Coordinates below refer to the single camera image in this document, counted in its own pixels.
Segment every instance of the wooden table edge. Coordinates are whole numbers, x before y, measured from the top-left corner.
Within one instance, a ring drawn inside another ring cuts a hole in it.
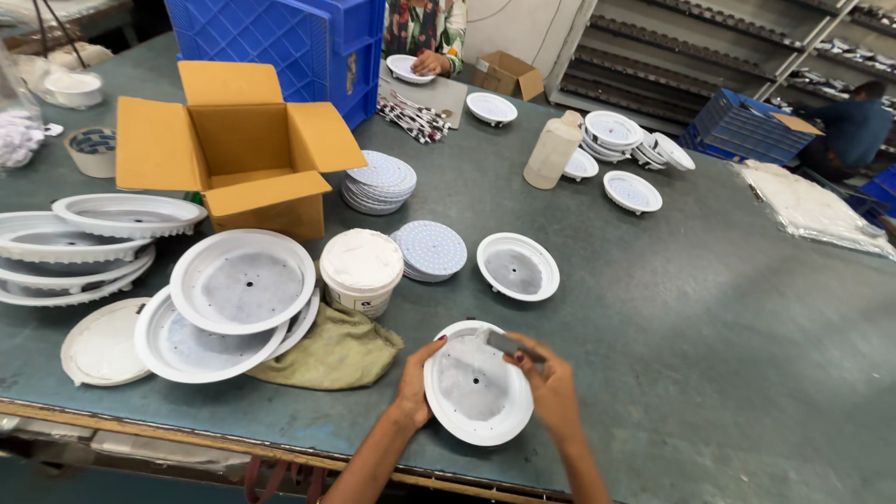
[[[313,465],[335,471],[343,470],[350,459],[348,456],[308,448],[292,447],[279,443],[216,434],[204,430],[186,429],[149,421],[131,420],[100,413],[83,412],[5,397],[0,397],[0,413],[36,420],[55,421],[88,429],[108,430],[122,434],[143,436],[145,438],[164,439],[166,441],[188,443],[207,448],[217,448],[250,456],[261,456],[274,460]],[[452,491],[483,499],[499,500],[513,504],[572,501],[569,494],[558,491],[544,491],[523,485],[495,482],[472,478],[462,474],[442,473],[405,465],[399,465],[397,469],[397,471],[392,472],[392,480],[395,482]]]

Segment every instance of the worker's hand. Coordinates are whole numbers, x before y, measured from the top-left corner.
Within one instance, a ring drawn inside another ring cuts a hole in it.
[[[530,357],[516,352],[513,357],[504,355],[504,360],[522,369],[532,389],[535,414],[545,426],[555,443],[561,443],[582,430],[579,421],[579,405],[573,383],[573,367],[543,343],[519,333],[507,333],[507,337],[523,343],[545,358],[544,369],[538,371]]]
[[[404,362],[404,372],[401,373],[398,393],[392,401],[392,408],[399,415],[409,419],[415,429],[423,427],[423,424],[433,417],[433,411],[426,402],[426,392],[423,390],[423,364],[426,359],[445,346],[447,341],[448,336],[440,336],[439,339],[423,345],[420,350],[409,355]]]
[[[422,76],[446,74],[451,70],[448,58],[429,49],[423,51],[417,60],[410,65],[410,71]]]

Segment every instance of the blue crate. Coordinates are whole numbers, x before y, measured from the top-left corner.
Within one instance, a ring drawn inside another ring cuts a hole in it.
[[[873,180],[868,180],[862,187],[859,188],[863,193],[871,196],[877,201],[884,202],[890,206],[890,210],[886,212],[887,215],[896,218],[896,192],[894,190],[889,189],[887,186],[881,185],[877,181],[877,177]]]
[[[843,201],[845,201],[853,210],[858,212],[863,219],[882,230],[886,230],[886,227],[882,222],[883,212],[873,206],[869,206],[865,198],[861,196],[848,196]]]
[[[700,132],[697,130],[697,126],[693,124],[686,128],[685,132],[678,137],[676,143],[686,149],[697,151],[701,154],[706,154],[708,156],[712,156],[721,160],[743,162],[747,159],[750,159],[736,152],[726,151],[725,149],[706,143],[700,136]]]
[[[742,104],[750,105],[762,115],[742,108]],[[694,125],[708,145],[746,159],[781,165],[790,161],[815,135],[790,129],[769,116],[771,112],[787,114],[766,103],[719,89],[694,118]]]
[[[349,128],[376,112],[382,0],[166,0],[179,58],[267,63],[285,101],[329,101]]]
[[[878,173],[874,177],[874,182],[880,184],[881,187],[886,187],[891,193],[896,193],[896,164]]]

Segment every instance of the dirty plastic bottle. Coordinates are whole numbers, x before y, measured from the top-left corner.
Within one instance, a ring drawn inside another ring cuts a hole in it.
[[[557,185],[566,164],[582,143],[581,122],[582,116],[574,110],[566,110],[562,117],[547,121],[522,171],[533,187],[551,189]]]

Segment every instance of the small cardboard box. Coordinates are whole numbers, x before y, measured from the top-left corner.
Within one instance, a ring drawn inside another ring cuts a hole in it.
[[[215,231],[323,238],[321,173],[367,165],[336,108],[284,103],[271,65],[177,67],[185,106],[118,99],[117,185],[200,191]]]
[[[480,56],[470,83],[523,101],[545,90],[538,68],[503,51]]]

